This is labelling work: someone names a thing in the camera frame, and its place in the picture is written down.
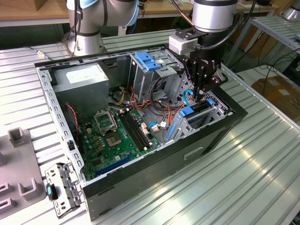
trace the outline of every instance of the green circuit board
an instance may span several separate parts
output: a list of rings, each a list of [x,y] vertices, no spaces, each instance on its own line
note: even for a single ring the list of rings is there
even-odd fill
[[[117,162],[123,160],[131,161],[140,157],[160,145],[155,137],[150,135],[146,137],[152,143],[151,147],[147,150],[138,150],[135,142],[130,137],[125,126],[119,119],[118,114],[114,114],[114,119],[117,124],[116,131],[107,132],[104,136],[101,135],[99,127],[95,120],[91,120],[80,126],[83,135],[83,149],[84,153],[81,154],[84,161],[84,168],[82,169],[86,180],[92,180],[97,177],[97,172],[108,168]],[[130,116],[142,123],[142,118],[139,116],[137,110],[132,110]],[[97,118],[98,123],[101,125],[110,125],[107,117]]]

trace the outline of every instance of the metal table surface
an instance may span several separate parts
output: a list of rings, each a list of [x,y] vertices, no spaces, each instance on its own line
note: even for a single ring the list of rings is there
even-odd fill
[[[173,31],[105,38],[109,51],[168,42]],[[35,46],[67,58],[62,44]],[[29,129],[45,170],[65,162],[27,48],[0,51],[0,134]],[[85,204],[58,220],[44,200],[2,219],[12,224],[289,224],[300,210],[300,128],[226,67],[222,88],[248,112],[209,154],[90,222]]]
[[[298,49],[297,52],[300,53],[300,41],[296,39],[296,34],[300,33],[300,22],[290,22],[280,16],[256,17],[248,20],[244,30],[235,42],[229,57],[225,62],[226,65],[229,65],[240,44],[250,30],[251,25],[256,26],[260,30],[254,34],[254,38],[251,40],[251,43],[249,43],[249,47],[247,49],[255,43],[256,39],[262,32],[265,32],[281,42],[283,47],[287,46],[292,50]],[[278,54],[275,55],[280,55],[279,53],[281,52],[282,48],[280,48],[278,50]]]

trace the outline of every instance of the motherboard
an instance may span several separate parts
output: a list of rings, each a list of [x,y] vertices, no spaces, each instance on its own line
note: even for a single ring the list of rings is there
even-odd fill
[[[83,139],[82,169],[86,180],[106,173],[160,147],[143,125],[138,111],[99,112],[80,126]]]

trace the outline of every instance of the ram slot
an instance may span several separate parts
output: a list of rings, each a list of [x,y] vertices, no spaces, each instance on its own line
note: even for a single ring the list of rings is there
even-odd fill
[[[137,148],[139,150],[143,149],[144,146],[143,146],[143,143],[140,142],[138,136],[135,134],[135,131],[132,130],[129,122],[127,121],[127,119],[124,117],[124,115],[120,116],[120,120],[121,122],[123,123],[124,127],[126,128],[127,132],[129,133],[130,137],[134,140]]]
[[[145,147],[150,147],[148,140],[142,134],[141,130],[130,115],[121,115],[120,120],[140,151],[144,150]]]
[[[134,119],[129,115],[125,115],[126,119],[128,120],[129,124],[131,125],[131,127],[136,130],[136,134],[139,136],[140,140],[143,142],[145,147],[150,147],[148,140],[146,139],[145,135],[142,133],[142,131],[140,130],[140,128],[137,126],[136,122],[134,121]]]

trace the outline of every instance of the wooden desk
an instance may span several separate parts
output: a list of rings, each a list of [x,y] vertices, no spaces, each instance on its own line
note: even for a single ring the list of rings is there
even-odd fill
[[[192,4],[182,3],[180,8],[183,12],[189,13],[192,9]],[[269,12],[274,13],[278,7],[260,6],[260,9],[255,9],[255,12]],[[237,4],[238,11],[249,11]],[[176,17],[180,16],[174,5],[168,0],[148,1],[145,3],[144,18],[157,17]],[[65,0],[48,0],[38,11],[28,11],[19,8],[0,6],[0,27],[6,26],[24,26],[24,25],[41,25],[41,24],[56,24],[68,23],[68,9]]]

